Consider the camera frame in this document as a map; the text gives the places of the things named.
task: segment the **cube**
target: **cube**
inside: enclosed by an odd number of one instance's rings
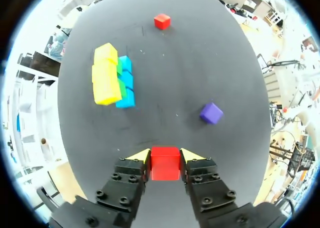
[[[94,102],[98,105],[110,105],[122,99],[118,80],[107,79],[93,83]]]
[[[134,77],[129,71],[124,70],[118,78],[124,82],[126,88],[134,90]]]
[[[121,97],[122,99],[126,98],[127,97],[127,92],[126,92],[126,85],[125,83],[118,79],[118,82],[119,82],[119,87],[120,87],[120,91],[121,91]]]
[[[102,61],[98,64],[92,65],[92,83],[105,82],[108,79],[117,78],[117,67],[109,60]]]
[[[104,44],[94,50],[93,63],[96,65],[103,61],[110,61],[115,65],[118,64],[118,52],[110,43]]]
[[[115,103],[115,107],[117,108],[129,108],[129,107],[135,107],[135,94],[131,89],[126,89],[126,97],[122,100],[119,100]]]
[[[209,124],[217,124],[223,114],[214,103],[208,103],[201,111],[200,117]]]
[[[152,147],[151,179],[177,181],[180,178],[180,152],[177,147]]]
[[[166,14],[158,14],[154,18],[154,25],[160,30],[164,30],[170,26],[171,18]]]
[[[122,62],[121,60],[118,58],[118,64],[116,65],[116,72],[121,76],[122,75]]]
[[[130,72],[132,74],[132,63],[131,63],[130,58],[125,55],[125,56],[119,57],[119,60],[122,63],[122,70],[123,71],[128,71],[128,72]]]

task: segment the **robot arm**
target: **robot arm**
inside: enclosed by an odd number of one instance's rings
[[[111,178],[96,192],[96,203],[76,196],[73,204],[65,202],[56,209],[49,223],[55,228],[131,227],[151,168],[149,149],[126,159],[120,158]],[[236,191],[226,186],[211,158],[181,149],[180,172],[201,228],[239,225],[278,228],[286,221],[279,209],[270,203],[237,207]]]

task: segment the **green cube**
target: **green cube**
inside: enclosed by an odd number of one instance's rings
[[[122,62],[118,58],[118,64],[116,65],[116,72],[121,76],[122,75]]]
[[[125,83],[124,83],[122,80],[120,80],[120,79],[118,79],[118,82],[119,82],[119,87],[120,87],[122,99],[124,99],[124,98],[127,97],[126,85],[125,85]]]

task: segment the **red cube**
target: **red cube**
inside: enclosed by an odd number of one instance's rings
[[[160,30],[164,30],[170,26],[171,18],[166,14],[158,14],[154,18],[154,25]]]
[[[177,147],[152,147],[151,179],[176,181],[180,178],[180,151]]]

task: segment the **purple cube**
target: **purple cube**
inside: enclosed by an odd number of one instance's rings
[[[224,113],[213,103],[206,104],[200,117],[209,124],[217,124]]]

